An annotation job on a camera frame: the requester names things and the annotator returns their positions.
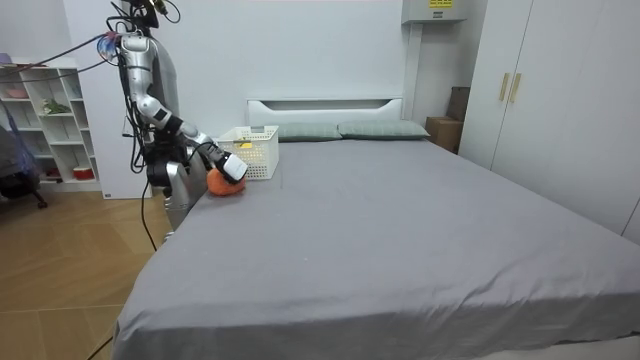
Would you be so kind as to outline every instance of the gold door handle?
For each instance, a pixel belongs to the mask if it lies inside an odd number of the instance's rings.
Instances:
[[[516,102],[516,95],[518,94],[518,88],[520,87],[521,73],[516,74],[516,79],[513,81],[513,87],[511,88],[511,94],[509,94],[509,102]]]
[[[504,101],[504,95],[507,93],[507,85],[509,85],[509,76],[510,73],[504,73],[504,78],[502,79],[502,89],[500,89],[500,101]]]

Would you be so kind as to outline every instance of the gray pillow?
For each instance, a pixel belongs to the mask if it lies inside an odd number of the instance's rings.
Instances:
[[[332,141],[342,136],[335,124],[285,124],[278,128],[280,142]]]
[[[338,125],[345,139],[418,140],[429,134],[422,126],[406,120],[347,121]]]

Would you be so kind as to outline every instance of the black cable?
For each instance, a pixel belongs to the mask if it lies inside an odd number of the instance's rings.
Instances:
[[[56,76],[56,77],[50,77],[50,78],[44,78],[44,79],[33,79],[33,80],[21,80],[21,81],[0,81],[0,84],[24,84],[24,83],[30,83],[30,82],[39,82],[39,81],[51,81],[51,80],[57,80],[57,79],[61,79],[63,77],[67,77],[67,76],[71,76],[71,75],[75,75],[75,74],[80,74],[82,72],[91,70],[93,68],[96,68],[102,64],[104,64],[106,62],[106,60],[102,60],[97,64],[93,64],[91,66],[88,66],[84,69],[80,69],[68,74],[64,74],[64,75],[60,75],[60,76]]]
[[[180,20],[182,20],[182,13],[180,12],[180,9],[178,9],[176,4],[174,4],[173,1],[171,1],[171,0],[164,0],[164,2],[171,4],[171,6],[173,6],[173,8],[176,9],[176,12],[178,13],[178,19],[177,20],[171,20],[171,19],[169,19],[168,15],[165,15],[164,18],[167,19],[167,21],[172,23],[172,24],[179,23]]]
[[[129,15],[127,15],[127,16],[109,16],[104,21],[105,24],[107,24],[107,28],[109,28],[109,31],[117,32],[116,30],[113,29],[113,26],[111,26],[111,21],[114,21],[114,20],[119,20],[118,22],[121,22],[122,20],[128,21],[131,24],[132,27],[134,26],[134,24],[132,22],[132,18]]]
[[[118,14],[120,14],[120,16],[128,16],[127,12],[122,10],[122,8],[116,5],[113,1],[111,2],[111,6],[113,6],[113,8],[116,9],[116,11],[118,12]]]
[[[147,185],[144,186],[144,191],[142,191],[142,197],[140,198],[140,217],[142,218],[142,225],[144,225],[144,230],[147,232],[147,236],[149,236],[149,240],[151,241],[151,246],[153,246],[153,251],[158,251],[156,243],[153,241],[153,237],[151,236],[149,228],[147,227],[147,221],[144,218],[144,195],[147,193],[148,188],[149,180],[147,180]]]
[[[132,18],[138,16],[138,13],[140,13],[140,17],[144,16],[144,14],[142,13],[142,8],[131,7]]]
[[[131,30],[129,30],[129,27],[127,26],[127,23],[121,20],[121,21],[118,21],[116,23],[116,32],[118,34],[120,34],[120,32],[118,31],[118,25],[120,25],[120,24],[124,25],[124,32],[132,32],[134,30],[133,28]]]
[[[94,357],[96,357],[96,355],[98,355],[98,353],[100,352],[100,350],[104,349],[105,346],[107,346],[107,344],[109,344],[111,341],[113,340],[113,336],[111,336],[110,338],[108,338],[104,343],[102,343],[102,345],[100,345],[93,353],[91,353],[91,355],[89,355],[89,357],[87,358],[87,360],[92,360]]]
[[[86,46],[87,44],[92,43],[92,42],[96,41],[97,39],[100,39],[100,38],[101,38],[101,37],[103,37],[103,36],[104,36],[104,34],[96,35],[96,36],[92,37],[91,39],[89,39],[89,40],[87,40],[87,41],[83,42],[82,44],[80,44],[80,45],[78,45],[78,46],[74,46],[74,47],[72,47],[71,49],[69,49],[69,50],[67,50],[67,51],[65,51],[65,52],[62,52],[62,53],[60,53],[60,54],[58,54],[58,55],[52,56],[52,57],[50,57],[50,58],[48,58],[48,59],[46,59],[46,60],[42,60],[42,61],[37,62],[37,63],[35,63],[35,64],[27,65],[27,66],[25,66],[25,67],[22,67],[22,68],[20,68],[20,69],[16,70],[16,71],[11,71],[11,72],[8,72],[8,73],[6,73],[6,74],[3,74],[2,76],[0,76],[0,78],[4,78],[4,77],[7,77],[7,76],[11,76],[11,75],[17,74],[17,73],[21,73],[21,72],[23,72],[23,71],[25,71],[25,70],[29,70],[29,69],[31,69],[31,68],[33,68],[33,67],[40,66],[40,65],[42,65],[42,64],[48,63],[48,62],[49,62],[49,61],[51,61],[51,60],[55,60],[55,59],[57,59],[57,58],[59,58],[59,57],[62,57],[62,56],[64,56],[64,55],[67,55],[67,54],[68,54],[68,53],[70,53],[70,52],[76,51],[76,50],[80,49],[81,47]]]
[[[204,146],[204,145],[216,146],[216,144],[215,144],[215,143],[212,143],[212,142],[206,142],[206,143],[199,144],[198,146],[196,146],[196,147],[193,149],[193,154],[191,154],[191,156],[189,156],[189,159],[187,160],[187,163],[190,163],[190,162],[191,162],[191,159],[193,159],[193,157],[198,153],[198,149],[200,149],[200,147],[201,147],[201,146]]]
[[[120,70],[120,83],[122,85],[122,92],[124,94],[124,102],[127,109],[126,119],[129,121],[129,125],[131,125],[132,136],[134,138],[133,147],[131,149],[131,161],[129,163],[129,168],[134,174],[140,174],[144,171],[145,161],[144,161],[144,153],[145,153],[145,139],[149,132],[148,125],[146,125],[142,120],[140,120],[140,112],[137,107],[131,101],[131,94],[129,91],[129,79],[127,77],[127,69],[123,65],[125,64],[125,60],[122,54],[117,54],[118,56],[118,67]]]

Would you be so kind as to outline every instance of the white wardrobe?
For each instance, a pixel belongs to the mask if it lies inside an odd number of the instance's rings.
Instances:
[[[640,0],[489,0],[471,89],[461,156],[640,244]]]

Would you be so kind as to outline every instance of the plastic basket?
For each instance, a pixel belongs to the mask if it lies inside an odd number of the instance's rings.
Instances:
[[[218,145],[249,165],[248,180],[271,179],[280,160],[277,126],[236,127],[222,135]]]

